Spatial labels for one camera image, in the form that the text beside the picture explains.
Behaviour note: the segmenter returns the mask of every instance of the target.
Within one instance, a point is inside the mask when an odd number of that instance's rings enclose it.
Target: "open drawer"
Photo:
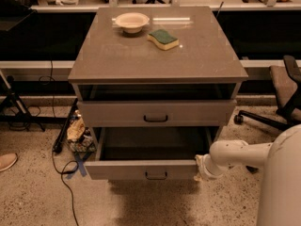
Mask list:
[[[96,160],[85,167],[91,179],[193,179],[198,172],[195,155],[209,151],[216,131],[216,127],[96,128]]]

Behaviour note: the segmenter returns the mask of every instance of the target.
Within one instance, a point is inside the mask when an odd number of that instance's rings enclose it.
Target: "green sponge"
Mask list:
[[[148,40],[152,41],[162,50],[168,50],[179,45],[179,40],[168,34],[164,29],[158,29],[148,34]]]

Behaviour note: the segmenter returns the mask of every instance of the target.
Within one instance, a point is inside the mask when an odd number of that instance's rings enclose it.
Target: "gray cabinet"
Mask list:
[[[131,11],[150,22],[129,36],[114,21]],[[180,45],[147,41],[159,28]],[[209,8],[100,8],[69,76],[98,148],[90,177],[193,179],[246,79]]]

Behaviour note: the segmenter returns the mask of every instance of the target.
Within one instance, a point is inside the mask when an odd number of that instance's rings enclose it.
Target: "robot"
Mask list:
[[[216,180],[238,165],[263,168],[257,226],[300,225],[301,125],[284,131],[273,143],[220,140],[196,160],[196,180]]]

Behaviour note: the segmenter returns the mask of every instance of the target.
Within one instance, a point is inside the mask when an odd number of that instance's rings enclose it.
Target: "speckled floor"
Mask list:
[[[275,115],[275,106],[238,106]],[[67,115],[68,107],[56,107]],[[52,147],[60,127],[36,125],[30,131],[11,131],[0,123],[0,154],[16,152],[18,162],[0,172],[0,225],[76,225],[71,193],[52,161]],[[251,120],[224,127],[220,139],[243,139],[249,144],[273,141],[279,131]],[[67,146],[55,155],[59,170],[73,159]],[[236,167],[211,182],[195,181],[92,181],[77,171],[63,177],[74,195],[80,226],[253,226],[256,224],[262,170],[251,174]]]

